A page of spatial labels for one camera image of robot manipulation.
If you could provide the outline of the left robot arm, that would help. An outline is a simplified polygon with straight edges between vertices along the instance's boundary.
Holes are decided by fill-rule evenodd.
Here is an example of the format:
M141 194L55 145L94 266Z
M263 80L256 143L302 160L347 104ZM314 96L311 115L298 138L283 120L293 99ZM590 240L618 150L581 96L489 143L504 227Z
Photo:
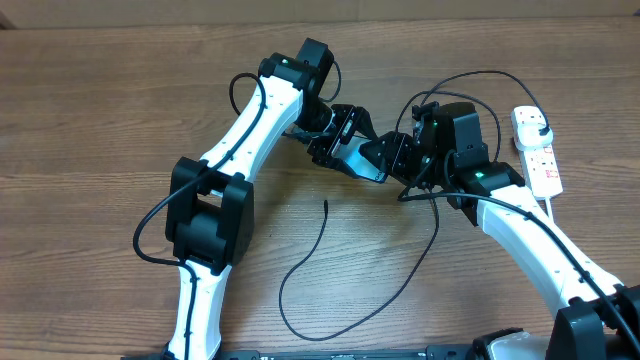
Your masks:
M283 135L307 144L314 163L377 183L385 174L359 152L375 139L368 112L327 105L319 93L335 58L308 38L295 57L262 60L247 105L220 142L199 159L181 158L171 174L165 235L180 262L176 329L168 359L212 359L231 269L254 230L254 182Z

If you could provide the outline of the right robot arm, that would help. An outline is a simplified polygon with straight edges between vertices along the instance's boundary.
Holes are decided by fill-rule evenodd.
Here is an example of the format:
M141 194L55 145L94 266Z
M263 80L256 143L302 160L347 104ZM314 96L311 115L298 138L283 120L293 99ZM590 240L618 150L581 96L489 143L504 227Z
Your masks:
M549 337L521 329L474 340L472 359L636 359L639 289L625 286L582 252L540 208L509 164L492 161L470 102L413 110L411 134L388 132L361 145L383 173L444 198L500 244L553 317Z

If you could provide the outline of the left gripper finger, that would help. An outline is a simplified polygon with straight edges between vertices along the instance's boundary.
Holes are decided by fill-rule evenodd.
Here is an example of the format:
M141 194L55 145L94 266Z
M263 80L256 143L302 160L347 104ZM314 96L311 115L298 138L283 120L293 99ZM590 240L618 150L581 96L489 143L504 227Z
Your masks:
M369 140L376 140L378 135L375 132L370 113L363 107L355 108L356 131Z
M319 165L324 168L338 171L350 178L357 179L358 174L347 163L345 154L331 155L329 152L322 152L319 156Z

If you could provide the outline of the smartphone with blue screen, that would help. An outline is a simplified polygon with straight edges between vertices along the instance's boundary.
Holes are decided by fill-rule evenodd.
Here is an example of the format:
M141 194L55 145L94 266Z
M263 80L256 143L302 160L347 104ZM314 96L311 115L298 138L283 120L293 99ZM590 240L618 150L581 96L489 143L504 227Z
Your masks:
M365 137L354 136L348 144L339 144L336 154L345 154L347 163L358 174L357 179L369 180L382 184L387 179L387 174L376 169L359 153L360 146L369 140Z

